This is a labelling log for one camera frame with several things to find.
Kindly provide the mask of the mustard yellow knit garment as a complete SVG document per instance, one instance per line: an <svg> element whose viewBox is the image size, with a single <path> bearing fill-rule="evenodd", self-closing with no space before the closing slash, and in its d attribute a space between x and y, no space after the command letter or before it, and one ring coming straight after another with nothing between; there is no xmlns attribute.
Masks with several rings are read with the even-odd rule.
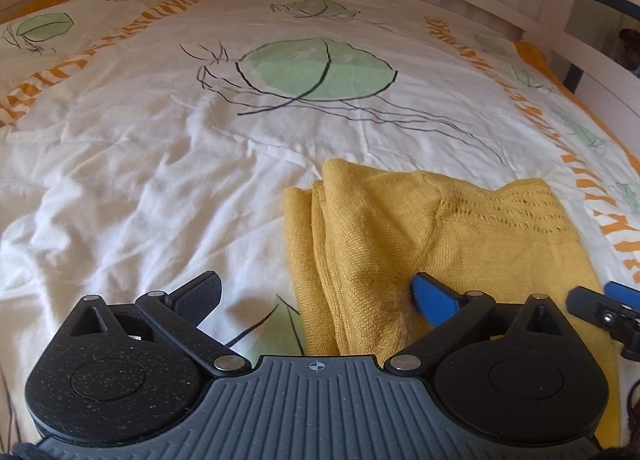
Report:
<svg viewBox="0 0 640 460"><path fill-rule="evenodd" d="M427 331L411 279L425 272L500 302L563 303L599 287L577 230L540 179L487 190L444 175L326 162L283 193L288 265L314 355L390 358Z"/></svg>

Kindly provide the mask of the white leaf-print duvet cover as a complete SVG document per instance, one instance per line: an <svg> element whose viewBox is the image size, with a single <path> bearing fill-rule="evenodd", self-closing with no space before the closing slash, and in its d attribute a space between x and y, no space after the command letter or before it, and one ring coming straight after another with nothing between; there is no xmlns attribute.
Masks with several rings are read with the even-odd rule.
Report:
<svg viewBox="0 0 640 460"><path fill-rule="evenodd" d="M639 282L639 171L524 42L398 0L70 0L1 27L1 445L81 296L204 270L202 328L309 353L283 193L326 162L497 190L540 179L599 287Z"/></svg>

